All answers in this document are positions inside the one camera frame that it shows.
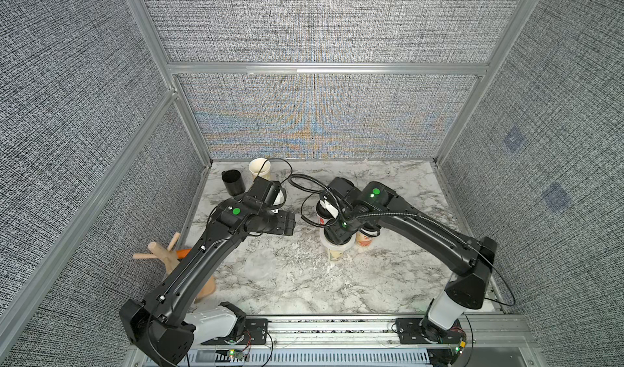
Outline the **red paper cup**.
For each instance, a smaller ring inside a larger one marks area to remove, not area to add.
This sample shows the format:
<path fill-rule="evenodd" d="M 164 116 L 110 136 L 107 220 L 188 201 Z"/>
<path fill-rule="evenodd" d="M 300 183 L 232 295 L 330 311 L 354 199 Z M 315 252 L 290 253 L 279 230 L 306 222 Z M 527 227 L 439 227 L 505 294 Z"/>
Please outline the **red paper cup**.
<path fill-rule="evenodd" d="M 316 213 L 318 214 L 319 223 L 322 225 L 326 225 L 329 221 L 332 221 L 334 219 L 332 214 L 328 210 L 323 208 L 323 206 L 320 203 L 317 204 L 315 210 L 316 210 Z"/>

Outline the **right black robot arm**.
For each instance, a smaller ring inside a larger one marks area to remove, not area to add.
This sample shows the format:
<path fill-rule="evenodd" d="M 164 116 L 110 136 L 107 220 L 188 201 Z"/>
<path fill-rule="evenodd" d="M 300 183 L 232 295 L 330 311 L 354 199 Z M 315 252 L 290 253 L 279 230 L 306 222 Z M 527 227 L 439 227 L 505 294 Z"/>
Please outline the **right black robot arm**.
<path fill-rule="evenodd" d="M 497 242 L 487 237 L 477 240 L 446 227 L 380 182 L 359 189 L 349 180 L 335 178 L 318 197 L 331 214 L 324 235 L 333 244 L 342 245 L 356 232 L 386 228 L 425 249 L 451 270 L 453 276 L 419 324 L 428 342 L 440 343 L 463 313 L 483 307 Z"/>

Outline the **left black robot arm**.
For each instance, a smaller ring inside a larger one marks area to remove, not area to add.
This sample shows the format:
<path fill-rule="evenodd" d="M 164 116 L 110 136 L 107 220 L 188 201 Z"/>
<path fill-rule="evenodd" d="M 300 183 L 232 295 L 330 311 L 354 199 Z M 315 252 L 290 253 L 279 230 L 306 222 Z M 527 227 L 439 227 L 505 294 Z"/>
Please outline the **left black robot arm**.
<path fill-rule="evenodd" d="M 280 182 L 256 178 L 247 192 L 218 204 L 197 243 L 169 276 L 142 300 L 127 300 L 121 307 L 130 342 L 159 366 L 180 363 L 196 330 L 186 314 L 224 259 L 250 235 L 293 234 L 294 213 L 276 203 L 285 194 Z"/>

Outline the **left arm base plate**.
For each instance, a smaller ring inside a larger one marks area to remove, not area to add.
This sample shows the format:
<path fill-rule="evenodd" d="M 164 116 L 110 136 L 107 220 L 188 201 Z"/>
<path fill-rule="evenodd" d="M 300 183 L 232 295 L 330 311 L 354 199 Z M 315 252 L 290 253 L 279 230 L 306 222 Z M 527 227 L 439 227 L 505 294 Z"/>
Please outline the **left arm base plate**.
<path fill-rule="evenodd" d="M 237 338 L 214 338 L 204 340 L 201 345 L 218 345 L 242 347 L 250 345 L 265 345 L 267 343 L 269 321 L 266 318 L 251 318 L 245 321 L 245 329 Z"/>

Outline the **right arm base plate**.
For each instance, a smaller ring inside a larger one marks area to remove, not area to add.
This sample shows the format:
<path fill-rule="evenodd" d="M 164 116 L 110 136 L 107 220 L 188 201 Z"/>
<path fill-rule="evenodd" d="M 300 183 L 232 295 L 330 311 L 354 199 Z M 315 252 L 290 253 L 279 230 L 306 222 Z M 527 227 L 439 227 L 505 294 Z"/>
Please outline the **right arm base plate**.
<path fill-rule="evenodd" d="M 467 334 L 458 319 L 448 330 L 429 323 L 427 318 L 397 318 L 394 326 L 401 344 L 466 346 Z"/>

